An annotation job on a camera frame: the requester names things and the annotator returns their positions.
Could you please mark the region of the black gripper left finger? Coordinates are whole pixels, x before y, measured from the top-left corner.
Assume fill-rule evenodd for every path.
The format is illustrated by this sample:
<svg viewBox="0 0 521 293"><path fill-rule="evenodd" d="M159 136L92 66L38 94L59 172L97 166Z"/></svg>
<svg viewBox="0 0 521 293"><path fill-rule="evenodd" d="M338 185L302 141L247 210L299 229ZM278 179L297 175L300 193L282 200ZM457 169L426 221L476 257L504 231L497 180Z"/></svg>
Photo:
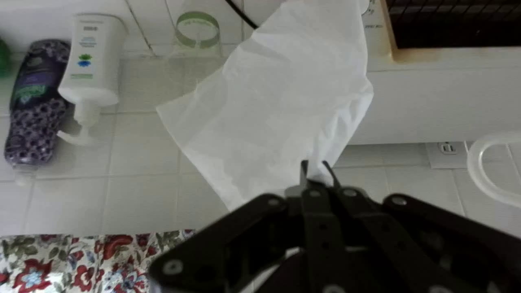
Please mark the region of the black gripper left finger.
<svg viewBox="0 0 521 293"><path fill-rule="evenodd" d="M309 187L309 159L300 162L300 187Z"/></svg>

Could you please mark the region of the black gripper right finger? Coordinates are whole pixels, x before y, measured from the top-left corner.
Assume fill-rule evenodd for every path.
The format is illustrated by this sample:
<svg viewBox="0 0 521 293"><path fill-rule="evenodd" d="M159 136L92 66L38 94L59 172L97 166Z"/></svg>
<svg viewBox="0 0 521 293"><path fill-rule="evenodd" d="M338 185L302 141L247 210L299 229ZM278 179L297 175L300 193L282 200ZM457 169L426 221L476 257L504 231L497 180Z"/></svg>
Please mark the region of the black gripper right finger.
<svg viewBox="0 0 521 293"><path fill-rule="evenodd" d="M331 175L331 180L333 180L333 185L335 187L343 187L341 180L338 179L333 166L328 162L328 161L323 161L325 167L328 169L330 175Z"/></svg>

